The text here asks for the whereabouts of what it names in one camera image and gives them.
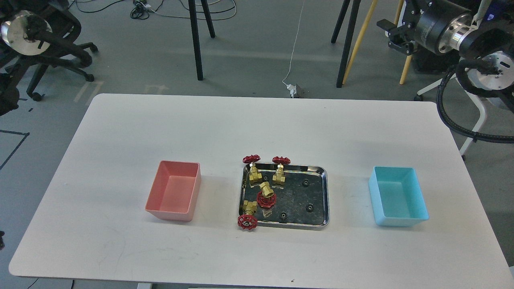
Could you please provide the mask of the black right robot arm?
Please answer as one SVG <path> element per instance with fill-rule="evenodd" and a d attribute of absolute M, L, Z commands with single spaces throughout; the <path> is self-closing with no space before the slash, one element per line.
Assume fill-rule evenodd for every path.
<path fill-rule="evenodd" d="M 512 136 L 483 134 L 454 122 L 445 111 L 443 95 L 455 75 L 468 93 L 499 98 L 513 110 L 513 19 L 496 16 L 473 25 L 470 10 L 447 0 L 408 0 L 401 24 L 383 19 L 377 22 L 389 38 L 389 47 L 405 55 L 418 47 L 436 55 L 458 51 L 461 60 L 449 67 L 438 85 L 436 106 L 442 122 L 473 141 L 513 143 Z"/>

